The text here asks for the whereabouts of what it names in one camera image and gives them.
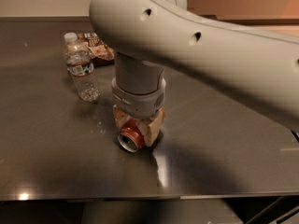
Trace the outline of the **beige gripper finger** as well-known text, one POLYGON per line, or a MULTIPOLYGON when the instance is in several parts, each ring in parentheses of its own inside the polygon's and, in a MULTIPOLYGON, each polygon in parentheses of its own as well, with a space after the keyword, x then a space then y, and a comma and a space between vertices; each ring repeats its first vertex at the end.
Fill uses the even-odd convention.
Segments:
POLYGON ((132 117, 113 105, 113 116, 118 129, 121 129, 132 117))
POLYGON ((153 116, 147 119, 139 119, 136 122, 136 126, 143 135, 147 147, 150 147, 157 139, 163 122, 164 111, 162 109, 159 109, 153 116))

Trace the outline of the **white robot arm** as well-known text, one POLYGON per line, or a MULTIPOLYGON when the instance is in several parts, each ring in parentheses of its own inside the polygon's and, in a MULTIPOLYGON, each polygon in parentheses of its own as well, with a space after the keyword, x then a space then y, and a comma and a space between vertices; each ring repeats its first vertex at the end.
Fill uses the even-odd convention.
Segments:
POLYGON ((196 16, 186 0, 92 0, 89 16, 116 52, 113 98, 125 114, 158 111, 170 67, 299 130, 296 37, 196 16))

